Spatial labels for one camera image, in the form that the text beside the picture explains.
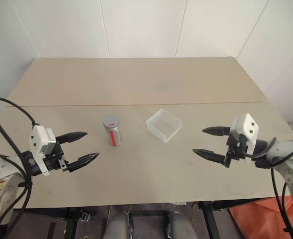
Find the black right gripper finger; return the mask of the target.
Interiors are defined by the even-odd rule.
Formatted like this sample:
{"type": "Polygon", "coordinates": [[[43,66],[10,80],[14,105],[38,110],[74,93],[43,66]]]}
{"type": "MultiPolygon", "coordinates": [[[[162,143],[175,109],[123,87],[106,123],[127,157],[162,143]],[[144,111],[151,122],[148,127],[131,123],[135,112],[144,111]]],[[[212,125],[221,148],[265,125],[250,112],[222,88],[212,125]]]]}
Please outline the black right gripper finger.
{"type": "Polygon", "coordinates": [[[212,161],[212,162],[215,162],[215,163],[219,163],[223,166],[226,166],[225,164],[225,156],[224,155],[220,155],[220,154],[216,154],[214,153],[213,151],[210,151],[210,150],[205,150],[205,149],[193,149],[193,152],[208,160],[208,161],[212,161]]]}
{"type": "Polygon", "coordinates": [[[212,126],[204,128],[202,132],[215,136],[225,136],[230,134],[230,127],[212,126]]]}

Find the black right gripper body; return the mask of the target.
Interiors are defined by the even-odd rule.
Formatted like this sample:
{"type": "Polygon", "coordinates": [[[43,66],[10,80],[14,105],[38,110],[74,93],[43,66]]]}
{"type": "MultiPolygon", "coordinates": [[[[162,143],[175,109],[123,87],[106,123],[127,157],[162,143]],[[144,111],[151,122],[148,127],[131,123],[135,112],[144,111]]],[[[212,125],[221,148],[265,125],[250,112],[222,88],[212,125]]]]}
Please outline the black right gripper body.
{"type": "Polygon", "coordinates": [[[231,160],[245,159],[246,153],[246,137],[239,134],[236,139],[233,135],[229,135],[226,145],[228,150],[225,156],[225,167],[229,168],[231,160]]]}

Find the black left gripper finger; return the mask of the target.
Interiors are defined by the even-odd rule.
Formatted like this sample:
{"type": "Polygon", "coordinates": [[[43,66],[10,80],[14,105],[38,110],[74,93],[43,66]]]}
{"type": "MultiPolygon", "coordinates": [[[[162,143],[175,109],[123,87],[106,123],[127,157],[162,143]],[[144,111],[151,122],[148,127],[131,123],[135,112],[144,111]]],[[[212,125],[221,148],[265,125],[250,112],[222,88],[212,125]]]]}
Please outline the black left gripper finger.
{"type": "Polygon", "coordinates": [[[78,158],[78,160],[75,162],[72,162],[72,163],[66,162],[66,170],[69,172],[74,172],[80,168],[87,166],[92,161],[94,161],[98,156],[99,156],[98,152],[90,153],[90,154],[87,154],[87,155],[84,155],[84,156],[78,158]]]}
{"type": "Polygon", "coordinates": [[[81,139],[86,136],[88,133],[83,131],[70,132],[56,137],[56,144],[71,143],[81,139]]]}

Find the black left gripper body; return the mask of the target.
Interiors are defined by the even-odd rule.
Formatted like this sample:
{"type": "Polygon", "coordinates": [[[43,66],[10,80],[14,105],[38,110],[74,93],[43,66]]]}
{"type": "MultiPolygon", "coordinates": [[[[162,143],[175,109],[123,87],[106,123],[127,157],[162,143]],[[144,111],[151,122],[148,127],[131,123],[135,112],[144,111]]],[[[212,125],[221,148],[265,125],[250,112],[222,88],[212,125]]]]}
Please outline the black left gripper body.
{"type": "Polygon", "coordinates": [[[64,159],[64,152],[59,143],[56,143],[50,154],[46,154],[44,163],[49,171],[62,169],[67,170],[67,163],[64,159]]]}

